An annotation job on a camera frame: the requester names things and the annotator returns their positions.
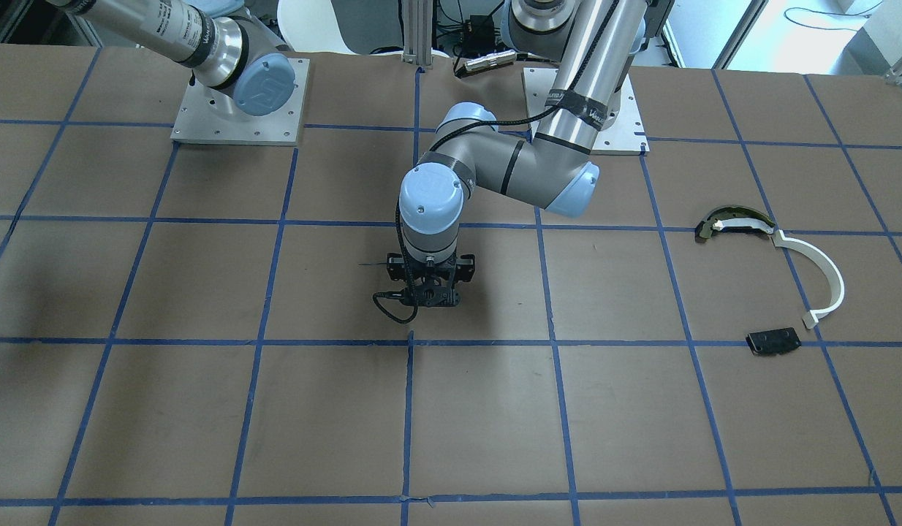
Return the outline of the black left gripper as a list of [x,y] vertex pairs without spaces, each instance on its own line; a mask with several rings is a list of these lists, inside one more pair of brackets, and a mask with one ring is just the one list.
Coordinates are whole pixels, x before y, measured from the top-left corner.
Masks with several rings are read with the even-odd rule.
[[387,298],[398,300],[406,306],[455,307],[461,296],[455,290],[457,282],[470,282],[475,272],[474,254],[451,254],[447,260],[435,265],[410,259],[405,263],[399,253],[387,255],[387,272],[394,281],[405,281],[405,273],[410,273],[414,288],[404,287],[400,291],[388,291]]

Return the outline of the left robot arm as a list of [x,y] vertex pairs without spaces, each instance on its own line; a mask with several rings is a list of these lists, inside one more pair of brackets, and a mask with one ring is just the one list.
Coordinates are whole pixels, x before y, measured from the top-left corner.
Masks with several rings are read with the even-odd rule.
[[648,1],[507,1],[501,36],[509,47],[558,64],[531,140],[501,133],[505,122],[461,102],[438,125],[430,149],[405,174],[395,206],[400,252],[387,272],[400,291],[374,294],[414,309],[453,307],[455,285],[475,271],[458,254],[461,214],[477,187],[575,218],[585,212],[600,169],[589,161],[597,136],[615,122],[621,88],[645,33]]

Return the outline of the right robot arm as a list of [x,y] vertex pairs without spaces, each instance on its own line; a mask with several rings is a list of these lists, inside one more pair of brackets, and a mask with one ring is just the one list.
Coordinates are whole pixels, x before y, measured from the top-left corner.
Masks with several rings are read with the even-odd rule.
[[296,88],[289,47],[243,1],[53,1],[193,71],[239,110],[264,116]]

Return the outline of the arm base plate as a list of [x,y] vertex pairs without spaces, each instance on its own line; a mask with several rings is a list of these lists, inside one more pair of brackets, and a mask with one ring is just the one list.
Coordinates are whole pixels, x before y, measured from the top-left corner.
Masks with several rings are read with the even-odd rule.
[[[545,97],[554,84],[557,72],[557,69],[524,67],[522,77],[528,115],[534,116],[545,109]],[[648,145],[631,75],[625,77],[619,95],[612,100],[611,105],[617,107],[612,124],[598,133],[591,152],[615,156],[648,153],[651,147]]]
[[197,145],[297,146],[311,61],[289,58],[296,74],[294,92],[281,109],[265,116],[239,110],[229,96],[197,81],[186,88],[171,140]]

